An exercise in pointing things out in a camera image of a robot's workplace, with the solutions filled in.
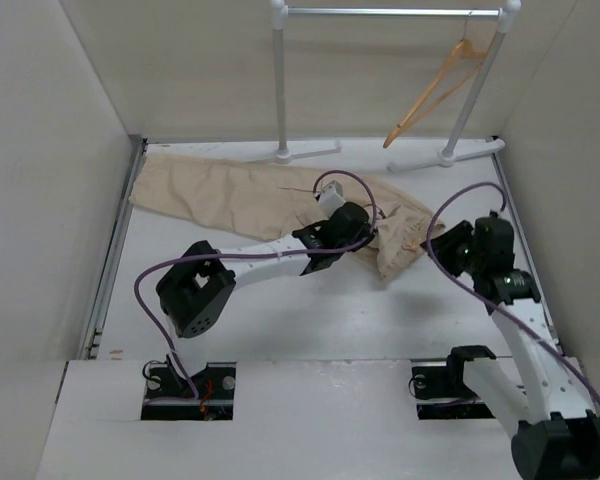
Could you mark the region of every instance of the white panel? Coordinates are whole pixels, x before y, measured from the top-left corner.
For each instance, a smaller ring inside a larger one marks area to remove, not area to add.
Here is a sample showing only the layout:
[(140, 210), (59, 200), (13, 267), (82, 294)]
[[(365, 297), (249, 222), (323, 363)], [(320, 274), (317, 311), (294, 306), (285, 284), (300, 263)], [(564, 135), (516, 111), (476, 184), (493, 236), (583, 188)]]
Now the white panel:
[(600, 0), (578, 2), (504, 135), (553, 321), (600, 381)]
[[(274, 135), (268, 0), (62, 1), (130, 132), (163, 138)], [(473, 8), (500, 7), (504, 0), (289, 4)], [(470, 120), (470, 133), (500, 133), (573, 4), (524, 0)], [(471, 22), (467, 32), (478, 48), (486, 48), (494, 30), (495, 23)], [(290, 135), (386, 135), (462, 32), (462, 21), (290, 19), (285, 29)], [(471, 66), (468, 62), (464, 69)], [(413, 132), (448, 134), (468, 88)]]
[(34, 478), (65, 362), (0, 366), (0, 480)]
[[(333, 141), (292, 142), (290, 148), (325, 149)], [(452, 168), (433, 167), (391, 174), (391, 161), (435, 156), (444, 140), (399, 140), (382, 150), (382, 139), (343, 139), (342, 152), (302, 159), (294, 165), (346, 168), (373, 173), (437, 208), (457, 190), (478, 181), (497, 182), (490, 158), (468, 160)], [(271, 142), (152, 145), (150, 151), (211, 158), (257, 158), (273, 151)], [(481, 189), (460, 199), (443, 219), (449, 226), (474, 221), (500, 205), (498, 193)], [(253, 241), (134, 209), (112, 294), (100, 359), (163, 358), (166, 345), (137, 305), (133, 282), (149, 266), (180, 257), (189, 246), (208, 240), (217, 248)], [(517, 265), (526, 268), (519, 242)], [(159, 313), (155, 284), (142, 292)], [(343, 258), (326, 271), (301, 278), (251, 285), (234, 292), (221, 319), (207, 334), (209, 361), (241, 359), (375, 359), (446, 357), (457, 345), (483, 343), (499, 355), (508, 348), (484, 306), (453, 285), (422, 258), (389, 285), (377, 272)]]
[(139, 421), (141, 366), (71, 363), (38, 480), (518, 478), (495, 420), (417, 419), (408, 361), (241, 362), (229, 422)]
[(0, 363), (75, 354), (129, 148), (60, 4), (0, 2)]

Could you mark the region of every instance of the crumpled garment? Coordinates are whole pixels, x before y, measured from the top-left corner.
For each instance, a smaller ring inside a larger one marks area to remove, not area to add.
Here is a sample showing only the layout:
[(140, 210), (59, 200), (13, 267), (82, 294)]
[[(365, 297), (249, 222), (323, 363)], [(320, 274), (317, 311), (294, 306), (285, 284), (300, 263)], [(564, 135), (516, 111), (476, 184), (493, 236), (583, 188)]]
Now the crumpled garment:
[[(205, 227), (270, 241), (326, 218), (312, 194), (315, 179), (324, 171), (151, 153), (130, 200)], [(351, 255), (390, 281), (424, 253), (419, 245), (433, 212), (374, 176), (360, 176), (376, 199), (378, 231), (368, 246)], [(342, 185), (347, 201), (371, 213), (369, 197), (358, 182), (343, 175), (326, 177), (323, 182), (331, 180)], [(439, 222), (434, 235), (443, 229)]]

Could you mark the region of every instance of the white platform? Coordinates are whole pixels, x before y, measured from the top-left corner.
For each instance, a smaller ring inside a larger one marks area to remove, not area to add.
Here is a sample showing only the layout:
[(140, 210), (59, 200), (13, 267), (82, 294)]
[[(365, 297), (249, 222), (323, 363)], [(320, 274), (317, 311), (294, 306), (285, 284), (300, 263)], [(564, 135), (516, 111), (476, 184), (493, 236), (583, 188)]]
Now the white platform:
[[(400, 174), (386, 170), (392, 161), (417, 162), (435, 155), (444, 140), (398, 139), (387, 150), (381, 148), (382, 139), (341, 142), (341, 153), (293, 164), (373, 173), (413, 194), (432, 210), (471, 183), (498, 182), (489, 157), (452, 168)], [(292, 151), (333, 147), (332, 140), (290, 144)], [(149, 152), (252, 160), (274, 148), (273, 142), (174, 144), (150, 145)], [(473, 221), (499, 207), (499, 202), (495, 190), (477, 190), (460, 199), (443, 219), (450, 227), (464, 219)], [(133, 282), (148, 266), (179, 257), (192, 243), (204, 239), (218, 247), (252, 243), (188, 221), (133, 210), (98, 359), (164, 358), (164, 341), (136, 304)], [(527, 268), (519, 243), (516, 254), (517, 266)], [(148, 278), (143, 289), (156, 312), (159, 307), (154, 288), (161, 276), (156, 273)], [(488, 345), (498, 355), (509, 354), (484, 307), (424, 257), (389, 285), (383, 285), (375, 272), (343, 258), (324, 272), (237, 291), (207, 335), (211, 361), (439, 358), (453, 346), (476, 343)]]
[(70, 364), (38, 480), (519, 479), (497, 421), (418, 420), (406, 360), (239, 362), (225, 422), (140, 421), (141, 366)]

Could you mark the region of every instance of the white wall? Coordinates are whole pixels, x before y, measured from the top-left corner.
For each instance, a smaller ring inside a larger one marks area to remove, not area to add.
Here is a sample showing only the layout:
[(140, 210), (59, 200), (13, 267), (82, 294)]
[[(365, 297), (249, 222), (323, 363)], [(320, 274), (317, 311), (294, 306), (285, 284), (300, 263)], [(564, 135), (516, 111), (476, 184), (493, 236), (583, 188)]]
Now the white wall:
[(57, 0), (0, 0), (0, 479), (33, 478), (130, 156)]
[(600, 0), (579, 0), (504, 129), (560, 338), (600, 388)]
[[(501, 131), (574, 1), (524, 0), (469, 133)], [(275, 135), (269, 0), (62, 2), (129, 132), (154, 138)], [(504, 0), (288, 3), (474, 8), (500, 7)], [(486, 48), (494, 29), (494, 23), (471, 22), (467, 31)], [(290, 135), (386, 135), (462, 31), (462, 21), (291, 19), (285, 30)], [(448, 134), (468, 88), (413, 134)]]

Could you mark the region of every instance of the wooden hanger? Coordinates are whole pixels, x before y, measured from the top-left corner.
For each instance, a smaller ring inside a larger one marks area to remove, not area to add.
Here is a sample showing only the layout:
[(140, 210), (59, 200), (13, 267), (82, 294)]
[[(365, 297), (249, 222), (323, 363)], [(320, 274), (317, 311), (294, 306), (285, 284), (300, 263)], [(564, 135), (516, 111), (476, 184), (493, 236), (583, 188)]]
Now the wooden hanger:
[[(405, 131), (407, 131), (409, 128), (411, 128), (416, 122), (418, 122), (423, 117), (428, 115), (434, 108), (436, 108), (438, 105), (440, 105), (449, 95), (451, 95), (453, 92), (458, 90), (462, 85), (464, 85), (467, 82), (467, 80), (469, 80), (476, 73), (478, 73), (478, 71), (482, 67), (482, 63), (483, 63), (482, 61), (484, 61), (484, 58), (486, 56), (487, 56), (486, 51), (474, 50), (473, 43), (471, 43), (471, 40), (462, 38), (456, 44), (456, 46), (453, 47), (453, 50), (451, 50), (451, 53), (443, 62), (442, 66), (440, 67), (440, 70), (438, 70), (438, 73), (436, 74), (435, 78), (429, 84), (427, 89), (422, 93), (422, 95), (420, 95), (420, 98), (418, 98), (418, 101), (416, 101), (416, 103), (413, 105), (413, 107), (411, 107), (411, 109), (407, 112), (407, 114), (404, 116), (404, 118), (398, 123), (396, 128), (394, 128), (393, 130), (391, 130), (391, 132), (389, 132), (389, 135), (387, 135), (387, 138), (384, 141), (384, 144), (382, 146), (384, 148), (387, 148), (389, 145), (391, 145), (391, 143), (397, 137), (402, 135)], [(422, 107), (424, 102), (427, 101), (427, 99), (431, 96), (431, 94), (433, 93), (435, 88), (440, 84), (440, 82), (442, 82), (442, 80), (444, 80), (444, 78), (449, 74), (449, 72), (451, 72), (451, 70), (456, 65), (456, 63), (458, 63), (458, 60), (466, 60), (466, 59), (482, 60), (482, 61), (478, 65), (476, 65), (473, 68), (473, 70), (471, 70), (458, 83), (456, 83), (453, 87), (451, 87), (445, 93), (440, 95), (433, 103), (431, 103), (431, 105), (429, 105), (427, 108), (425, 108), (424, 110), (422, 110), (420, 113), (418, 113), (416, 115), (416, 112), (418, 112), (418, 110), (420, 109), (420, 107)]]

